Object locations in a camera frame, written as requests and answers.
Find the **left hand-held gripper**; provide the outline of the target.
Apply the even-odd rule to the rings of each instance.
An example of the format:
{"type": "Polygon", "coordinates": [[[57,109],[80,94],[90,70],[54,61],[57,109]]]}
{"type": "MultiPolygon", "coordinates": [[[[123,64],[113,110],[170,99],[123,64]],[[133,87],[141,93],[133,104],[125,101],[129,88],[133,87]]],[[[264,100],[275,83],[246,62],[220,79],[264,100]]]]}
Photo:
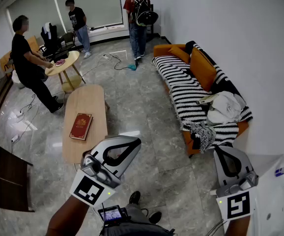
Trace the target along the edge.
{"type": "Polygon", "coordinates": [[[142,142],[137,137],[114,136],[102,140],[90,153],[85,154],[78,169],[70,194],[85,204],[96,207],[115,193],[120,177],[140,151],[142,142]],[[108,152],[124,149],[113,156],[108,152]]]}

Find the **pale green book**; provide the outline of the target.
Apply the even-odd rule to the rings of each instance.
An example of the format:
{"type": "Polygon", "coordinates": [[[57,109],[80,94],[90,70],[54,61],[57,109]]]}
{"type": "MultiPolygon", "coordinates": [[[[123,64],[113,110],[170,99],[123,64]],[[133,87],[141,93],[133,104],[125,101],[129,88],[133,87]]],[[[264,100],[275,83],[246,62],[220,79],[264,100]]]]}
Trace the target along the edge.
{"type": "Polygon", "coordinates": [[[197,104],[207,104],[213,102],[218,97],[218,94],[209,95],[196,101],[197,104]]]}

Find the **person's left forearm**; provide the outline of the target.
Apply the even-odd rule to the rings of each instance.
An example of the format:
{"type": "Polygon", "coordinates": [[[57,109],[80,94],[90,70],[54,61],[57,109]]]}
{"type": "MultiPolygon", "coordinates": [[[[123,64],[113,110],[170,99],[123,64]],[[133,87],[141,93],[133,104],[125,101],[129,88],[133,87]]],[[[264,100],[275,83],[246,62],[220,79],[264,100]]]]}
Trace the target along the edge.
{"type": "Polygon", "coordinates": [[[70,196],[49,221],[46,236],[76,236],[89,205],[70,196]]]}

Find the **person's right forearm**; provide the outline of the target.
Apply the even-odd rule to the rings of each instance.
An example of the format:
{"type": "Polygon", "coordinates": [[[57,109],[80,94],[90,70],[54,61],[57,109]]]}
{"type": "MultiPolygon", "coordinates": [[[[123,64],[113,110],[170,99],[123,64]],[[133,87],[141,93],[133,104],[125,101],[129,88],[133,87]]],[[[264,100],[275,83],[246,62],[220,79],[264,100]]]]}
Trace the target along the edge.
{"type": "Polygon", "coordinates": [[[245,216],[239,219],[231,220],[225,236],[247,236],[250,218],[250,216],[245,216]]]}

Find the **red hardcover book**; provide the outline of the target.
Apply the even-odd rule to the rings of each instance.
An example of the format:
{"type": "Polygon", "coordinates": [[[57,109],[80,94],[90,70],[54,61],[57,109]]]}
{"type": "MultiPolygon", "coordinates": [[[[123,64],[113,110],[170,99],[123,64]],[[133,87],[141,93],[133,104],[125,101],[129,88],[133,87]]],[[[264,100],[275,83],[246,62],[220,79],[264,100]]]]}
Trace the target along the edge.
{"type": "Polygon", "coordinates": [[[92,122],[93,116],[91,114],[78,113],[69,137],[76,140],[85,141],[92,122]]]}

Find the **grey knit scarf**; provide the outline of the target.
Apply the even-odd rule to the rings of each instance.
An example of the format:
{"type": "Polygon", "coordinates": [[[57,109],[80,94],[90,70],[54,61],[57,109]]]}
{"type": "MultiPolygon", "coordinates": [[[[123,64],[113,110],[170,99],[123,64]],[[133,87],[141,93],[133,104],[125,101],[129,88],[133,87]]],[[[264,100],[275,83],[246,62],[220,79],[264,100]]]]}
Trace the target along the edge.
{"type": "Polygon", "coordinates": [[[205,153],[216,139],[216,131],[213,127],[205,124],[204,121],[199,123],[191,122],[189,124],[190,135],[193,140],[193,149],[198,149],[200,153],[205,153]]]}

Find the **person's left black shoe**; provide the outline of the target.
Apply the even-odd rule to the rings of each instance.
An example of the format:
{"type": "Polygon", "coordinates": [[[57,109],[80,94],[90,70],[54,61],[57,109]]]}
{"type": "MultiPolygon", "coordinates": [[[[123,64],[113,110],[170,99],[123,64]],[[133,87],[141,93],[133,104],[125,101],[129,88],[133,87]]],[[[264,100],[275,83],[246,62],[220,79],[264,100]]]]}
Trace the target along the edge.
{"type": "Polygon", "coordinates": [[[135,191],[129,198],[129,204],[138,205],[141,199],[140,191],[135,191]]]}

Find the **person's black shoe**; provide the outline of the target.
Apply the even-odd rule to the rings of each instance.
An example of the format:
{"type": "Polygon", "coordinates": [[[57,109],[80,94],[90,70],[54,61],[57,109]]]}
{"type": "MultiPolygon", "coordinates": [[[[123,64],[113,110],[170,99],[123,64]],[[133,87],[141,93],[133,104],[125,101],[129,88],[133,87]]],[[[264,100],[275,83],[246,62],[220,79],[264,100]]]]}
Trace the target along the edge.
{"type": "Polygon", "coordinates": [[[162,218],[162,213],[160,211],[156,211],[149,216],[149,222],[151,224],[158,224],[162,218]]]}
{"type": "Polygon", "coordinates": [[[129,198],[129,204],[138,205],[141,199],[140,191],[135,191],[129,198]]]}

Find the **wooden coffee table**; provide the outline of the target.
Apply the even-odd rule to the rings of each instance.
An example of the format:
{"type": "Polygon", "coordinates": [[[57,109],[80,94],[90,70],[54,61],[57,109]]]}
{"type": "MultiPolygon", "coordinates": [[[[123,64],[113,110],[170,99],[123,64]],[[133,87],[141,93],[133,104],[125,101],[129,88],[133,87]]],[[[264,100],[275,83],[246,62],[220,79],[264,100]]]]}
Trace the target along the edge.
{"type": "Polygon", "coordinates": [[[100,85],[82,86],[68,97],[62,133],[62,156],[67,163],[81,163],[83,153],[93,149],[108,134],[104,90],[100,85]],[[78,113],[91,114],[93,120],[85,141],[69,137],[78,113]]]}

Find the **black handheld screen device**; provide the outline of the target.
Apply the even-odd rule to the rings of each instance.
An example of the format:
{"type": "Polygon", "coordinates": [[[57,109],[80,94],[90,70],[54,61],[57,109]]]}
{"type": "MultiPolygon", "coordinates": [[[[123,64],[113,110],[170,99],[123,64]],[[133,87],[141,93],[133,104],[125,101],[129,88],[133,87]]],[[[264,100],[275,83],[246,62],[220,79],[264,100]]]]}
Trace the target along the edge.
{"type": "Polygon", "coordinates": [[[120,208],[119,205],[103,207],[98,210],[98,214],[102,219],[103,227],[119,225],[122,222],[128,221],[130,218],[126,208],[120,208]]]}

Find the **person's right black shoe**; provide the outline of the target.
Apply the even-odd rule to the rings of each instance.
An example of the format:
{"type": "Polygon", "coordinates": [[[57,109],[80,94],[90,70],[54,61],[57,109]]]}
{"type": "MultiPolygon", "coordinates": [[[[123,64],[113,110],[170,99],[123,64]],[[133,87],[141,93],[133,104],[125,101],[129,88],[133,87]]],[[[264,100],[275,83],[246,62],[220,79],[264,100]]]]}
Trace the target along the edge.
{"type": "Polygon", "coordinates": [[[156,211],[149,216],[149,222],[151,224],[158,224],[162,218],[162,213],[160,211],[156,211]]]}

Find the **round wooden table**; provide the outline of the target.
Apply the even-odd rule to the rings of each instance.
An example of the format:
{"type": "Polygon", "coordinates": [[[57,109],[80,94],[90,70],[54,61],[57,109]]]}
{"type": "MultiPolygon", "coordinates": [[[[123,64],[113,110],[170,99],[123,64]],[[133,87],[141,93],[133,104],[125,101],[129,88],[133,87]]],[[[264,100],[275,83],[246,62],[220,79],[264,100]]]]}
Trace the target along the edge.
{"type": "Polygon", "coordinates": [[[45,69],[46,75],[59,76],[62,90],[64,92],[74,91],[78,86],[80,86],[81,82],[84,84],[86,83],[82,75],[75,67],[75,62],[78,60],[79,56],[80,53],[78,51],[70,51],[68,57],[65,59],[65,62],[62,65],[57,66],[54,61],[52,61],[51,63],[53,64],[53,67],[45,69]],[[69,77],[66,72],[68,68],[73,68],[76,72],[76,75],[69,77]]]}

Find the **dark wooden cabinet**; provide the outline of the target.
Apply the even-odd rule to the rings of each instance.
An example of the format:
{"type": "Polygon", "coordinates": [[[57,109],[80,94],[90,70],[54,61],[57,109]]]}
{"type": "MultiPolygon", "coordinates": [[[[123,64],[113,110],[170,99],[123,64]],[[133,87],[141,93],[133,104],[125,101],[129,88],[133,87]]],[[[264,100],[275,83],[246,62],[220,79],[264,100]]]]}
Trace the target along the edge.
{"type": "Polygon", "coordinates": [[[0,208],[34,212],[30,195],[33,164],[0,147],[0,208]]]}

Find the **black backpack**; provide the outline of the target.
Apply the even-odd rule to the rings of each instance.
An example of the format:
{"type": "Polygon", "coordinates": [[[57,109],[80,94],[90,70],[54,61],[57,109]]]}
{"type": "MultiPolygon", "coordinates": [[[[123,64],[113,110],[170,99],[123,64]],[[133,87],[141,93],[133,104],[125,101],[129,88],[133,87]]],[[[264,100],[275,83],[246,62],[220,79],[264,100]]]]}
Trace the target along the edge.
{"type": "Polygon", "coordinates": [[[138,26],[149,27],[156,23],[158,14],[151,10],[148,0],[134,0],[134,21],[138,26]]]}

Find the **grey roller blind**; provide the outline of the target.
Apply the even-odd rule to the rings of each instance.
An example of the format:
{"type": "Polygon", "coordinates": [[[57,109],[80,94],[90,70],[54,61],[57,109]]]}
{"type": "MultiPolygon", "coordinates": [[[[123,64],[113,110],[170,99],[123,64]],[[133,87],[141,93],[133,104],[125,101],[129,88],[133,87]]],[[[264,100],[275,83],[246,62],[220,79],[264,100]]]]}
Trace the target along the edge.
{"type": "Polygon", "coordinates": [[[55,0],[16,0],[8,7],[8,11],[12,21],[20,15],[28,17],[29,30],[24,36],[26,39],[35,36],[40,45],[44,43],[41,37],[42,27],[48,22],[57,27],[58,36],[65,33],[55,0]]]}
{"type": "MultiPolygon", "coordinates": [[[[65,6],[66,0],[57,0],[61,17],[67,31],[72,23],[65,6]]],[[[74,0],[75,6],[83,10],[89,28],[100,28],[123,23],[121,0],[74,0]]]]}

